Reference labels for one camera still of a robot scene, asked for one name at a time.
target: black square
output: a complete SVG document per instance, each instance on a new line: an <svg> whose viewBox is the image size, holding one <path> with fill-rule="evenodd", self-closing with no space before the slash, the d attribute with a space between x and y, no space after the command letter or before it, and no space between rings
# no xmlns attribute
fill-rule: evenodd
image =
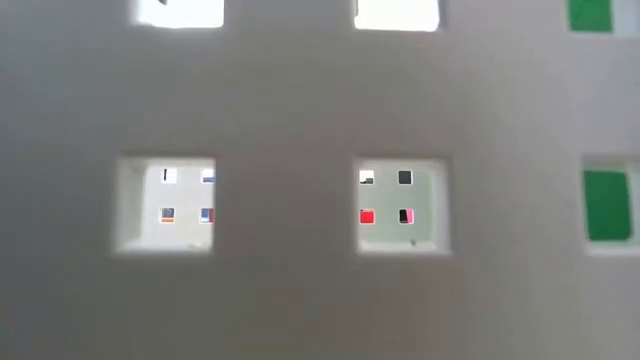
<svg viewBox="0 0 640 360"><path fill-rule="evenodd" d="M406 224L409 222L409 218L407 216L407 209L400 209L400 223Z"/></svg>
<svg viewBox="0 0 640 360"><path fill-rule="evenodd" d="M398 171L398 182L401 185L411 185L413 183L413 174L411 170Z"/></svg>

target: white wall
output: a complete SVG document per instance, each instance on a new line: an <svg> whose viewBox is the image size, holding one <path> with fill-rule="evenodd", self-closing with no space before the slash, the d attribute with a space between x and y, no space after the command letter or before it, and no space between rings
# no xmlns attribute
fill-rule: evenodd
<svg viewBox="0 0 640 360"><path fill-rule="evenodd" d="M640 357L640 260L578 225L582 154L640 155L637 39L569 34L557 0L450 0L435 34L226 7L173 32L0 5L4 358ZM216 158L212 257L109 256L126 153ZM355 255L352 159L387 154L450 157L453 258Z"/></svg>

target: red square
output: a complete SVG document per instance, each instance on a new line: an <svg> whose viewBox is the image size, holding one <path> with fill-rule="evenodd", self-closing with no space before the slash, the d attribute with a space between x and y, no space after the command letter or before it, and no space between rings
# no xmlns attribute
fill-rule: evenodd
<svg viewBox="0 0 640 360"><path fill-rule="evenodd" d="M373 210L360 210L360 224L373 224L374 220Z"/></svg>

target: square opening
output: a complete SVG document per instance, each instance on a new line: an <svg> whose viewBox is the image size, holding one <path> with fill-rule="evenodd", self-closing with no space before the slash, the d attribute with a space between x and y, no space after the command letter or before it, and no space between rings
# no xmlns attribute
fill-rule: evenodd
<svg viewBox="0 0 640 360"><path fill-rule="evenodd" d="M166 168L162 169L162 177L160 181L163 184L175 184L178 182L178 169Z"/></svg>
<svg viewBox="0 0 640 360"><path fill-rule="evenodd" d="M163 224L173 224L176 222L176 209L162 208L160 209L160 222Z"/></svg>
<svg viewBox="0 0 640 360"><path fill-rule="evenodd" d="M571 31L640 33L640 0L567 0Z"/></svg>
<svg viewBox="0 0 640 360"><path fill-rule="evenodd" d="M375 220L375 211L373 209L360 210L360 224L373 224Z"/></svg>
<svg viewBox="0 0 640 360"><path fill-rule="evenodd" d="M217 28L224 22L224 0L136 0L137 21L154 27Z"/></svg>
<svg viewBox="0 0 640 360"><path fill-rule="evenodd" d="M398 183L400 185L411 185L413 184L413 173L411 170L400 170L398 171Z"/></svg>
<svg viewBox="0 0 640 360"><path fill-rule="evenodd" d="M213 224L214 210L213 208L200 209L200 222L203 224Z"/></svg>
<svg viewBox="0 0 640 360"><path fill-rule="evenodd" d="M585 170L583 181L589 240L629 241L632 216L627 174Z"/></svg>
<svg viewBox="0 0 640 360"><path fill-rule="evenodd" d="M449 254L444 160L361 159L355 168L375 172L375 186L354 184L360 253Z"/></svg>
<svg viewBox="0 0 640 360"><path fill-rule="evenodd" d="M213 244L214 227L203 226L200 221L214 222L213 212L205 214L202 209L215 208L216 187L201 184L203 169L213 169L215 174L214 159L120 159L114 252L117 255L208 252Z"/></svg>
<svg viewBox="0 0 640 360"><path fill-rule="evenodd" d="M360 170L360 184L373 185L374 172L373 170Z"/></svg>
<svg viewBox="0 0 640 360"><path fill-rule="evenodd" d="M216 182L215 172L213 169L203 169L201 175L203 184L213 184Z"/></svg>
<svg viewBox="0 0 640 360"><path fill-rule="evenodd" d="M400 217L400 224L413 224L413 209L400 209L398 213Z"/></svg>
<svg viewBox="0 0 640 360"><path fill-rule="evenodd" d="M356 0L357 29L436 31L439 0Z"/></svg>

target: green panel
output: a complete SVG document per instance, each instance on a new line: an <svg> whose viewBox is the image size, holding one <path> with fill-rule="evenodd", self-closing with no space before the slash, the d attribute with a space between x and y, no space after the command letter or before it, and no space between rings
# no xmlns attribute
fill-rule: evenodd
<svg viewBox="0 0 640 360"><path fill-rule="evenodd" d="M628 241L631 205L627 175L587 170L583 174L587 223L591 241Z"/></svg>
<svg viewBox="0 0 640 360"><path fill-rule="evenodd" d="M613 32L610 0L568 0L573 31Z"/></svg>

